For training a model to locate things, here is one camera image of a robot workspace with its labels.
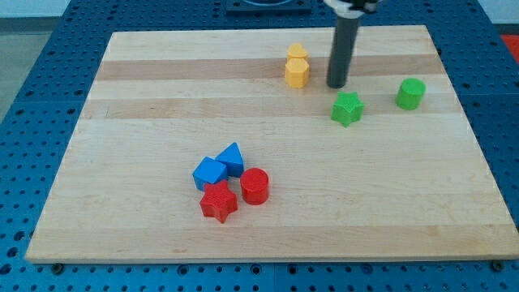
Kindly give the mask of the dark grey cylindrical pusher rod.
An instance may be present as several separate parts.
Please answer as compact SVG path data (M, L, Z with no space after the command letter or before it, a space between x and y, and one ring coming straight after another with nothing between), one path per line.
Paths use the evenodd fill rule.
M327 85L330 88L342 88L345 86L359 23L360 18L337 17L328 60Z

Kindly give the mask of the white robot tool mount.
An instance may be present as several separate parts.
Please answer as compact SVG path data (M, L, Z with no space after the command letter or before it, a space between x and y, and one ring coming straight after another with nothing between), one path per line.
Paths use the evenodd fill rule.
M364 14L372 14L377 11L381 0L324 0L338 17L345 19L358 19Z

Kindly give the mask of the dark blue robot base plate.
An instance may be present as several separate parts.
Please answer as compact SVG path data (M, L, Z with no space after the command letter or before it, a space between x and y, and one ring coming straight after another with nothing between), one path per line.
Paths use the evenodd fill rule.
M310 0L225 0L227 15L246 13L311 12Z

